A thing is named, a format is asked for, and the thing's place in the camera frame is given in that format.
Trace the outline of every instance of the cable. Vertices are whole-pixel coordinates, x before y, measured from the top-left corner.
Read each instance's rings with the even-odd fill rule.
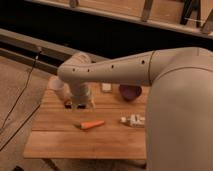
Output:
[[[30,80],[31,74],[32,74],[32,72],[33,72],[33,69],[35,68],[36,62],[37,62],[37,60],[38,60],[40,54],[41,54],[41,51],[38,52],[38,54],[36,55],[36,57],[35,57],[35,59],[34,59],[34,62],[33,62],[33,65],[32,65],[32,67],[31,67],[31,69],[30,69],[30,72],[29,72],[29,74],[28,74],[28,76],[27,76],[27,81],[26,81],[26,83],[25,83],[25,86],[24,86],[24,88],[22,89],[22,91],[21,91],[21,93],[19,94],[19,96],[18,96],[18,98],[16,99],[16,101],[14,102],[12,108],[11,108],[10,111],[8,112],[7,116],[5,117],[4,122],[3,122],[3,124],[2,124],[2,127],[1,127],[1,129],[0,129],[0,132],[3,131],[4,126],[5,126],[5,124],[6,124],[7,120],[8,120],[8,118],[9,118],[10,115],[12,114],[12,112],[13,112],[14,108],[16,107],[16,105],[17,105],[19,99],[21,98],[21,96],[22,96],[23,93],[25,92],[25,90],[26,90],[26,88],[27,88],[27,86],[28,86],[28,84],[29,84],[29,80]]]
[[[16,136],[16,134],[23,128],[23,126],[27,123],[27,121],[34,115],[34,113],[39,109],[40,104],[33,110],[30,116],[21,124],[21,126],[13,133],[13,135],[7,140],[7,142],[0,148],[0,152],[9,144],[9,142]]]

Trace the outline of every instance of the carrot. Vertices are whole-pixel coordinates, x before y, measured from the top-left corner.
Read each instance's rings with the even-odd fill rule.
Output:
[[[91,121],[91,122],[82,122],[81,123],[81,129],[89,129],[96,126],[103,125],[105,121]]]

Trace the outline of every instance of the purple object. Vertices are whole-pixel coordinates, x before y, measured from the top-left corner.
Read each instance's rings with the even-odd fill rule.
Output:
[[[120,85],[119,91],[124,100],[133,101],[141,95],[142,88],[140,86]]]

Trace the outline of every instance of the wooden table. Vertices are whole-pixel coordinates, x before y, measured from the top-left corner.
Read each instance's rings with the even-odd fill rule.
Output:
[[[25,146],[25,158],[146,159],[145,130],[119,123],[121,116],[144,115],[149,88],[134,102],[125,102],[113,85],[103,93],[100,84],[90,84],[95,109],[65,109],[57,93],[47,89]],[[72,121],[105,120],[106,124],[82,131]]]

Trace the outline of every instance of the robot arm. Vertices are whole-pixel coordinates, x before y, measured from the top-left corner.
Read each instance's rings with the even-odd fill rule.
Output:
[[[80,52],[59,67],[58,76],[68,83],[72,104],[76,107],[91,101],[91,91],[86,82],[150,86],[175,56],[193,54],[197,49],[151,51],[98,63],[91,63],[89,56]]]
[[[152,85],[145,114],[149,171],[213,170],[212,52],[180,48],[94,64],[85,56],[58,70],[79,104],[90,98],[85,82]]]

